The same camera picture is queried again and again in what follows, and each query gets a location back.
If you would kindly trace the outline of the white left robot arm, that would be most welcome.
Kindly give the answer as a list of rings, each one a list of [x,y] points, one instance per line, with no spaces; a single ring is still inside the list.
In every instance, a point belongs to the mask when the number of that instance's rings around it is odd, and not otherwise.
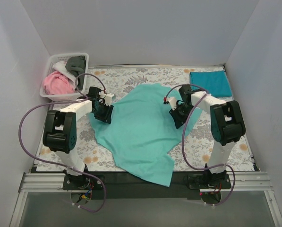
[[[61,159],[62,164],[66,165],[65,175],[70,183],[80,189],[89,185],[86,175],[75,172],[87,171],[87,166],[78,156],[77,149],[77,121],[83,116],[93,113],[96,120],[103,123],[111,123],[113,111],[112,99],[114,94],[106,93],[97,88],[90,87],[87,100],[83,97],[77,103],[71,104],[60,110],[49,110],[46,116],[43,144]]]

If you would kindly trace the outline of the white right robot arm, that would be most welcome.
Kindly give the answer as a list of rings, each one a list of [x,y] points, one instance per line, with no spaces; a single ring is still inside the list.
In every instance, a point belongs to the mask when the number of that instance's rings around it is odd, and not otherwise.
[[[226,169],[230,153],[236,142],[246,133],[243,116],[239,103],[235,100],[225,102],[199,86],[182,84],[177,86],[181,101],[174,97],[165,96],[164,104],[169,104],[169,111],[176,129],[187,128],[192,113],[196,108],[210,115],[211,134],[214,146],[208,163],[204,168],[192,167],[201,173],[205,184],[220,184],[227,175]]]

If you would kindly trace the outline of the mint green t shirt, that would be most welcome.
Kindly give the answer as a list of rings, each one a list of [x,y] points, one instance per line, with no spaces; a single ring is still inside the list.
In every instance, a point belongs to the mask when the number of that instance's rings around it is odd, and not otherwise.
[[[88,116],[97,142],[112,153],[117,167],[166,187],[174,170],[168,153],[191,132],[202,113],[199,108],[192,113],[186,131],[176,129],[171,108],[163,104],[169,90],[160,84],[135,87],[113,105],[110,124]]]

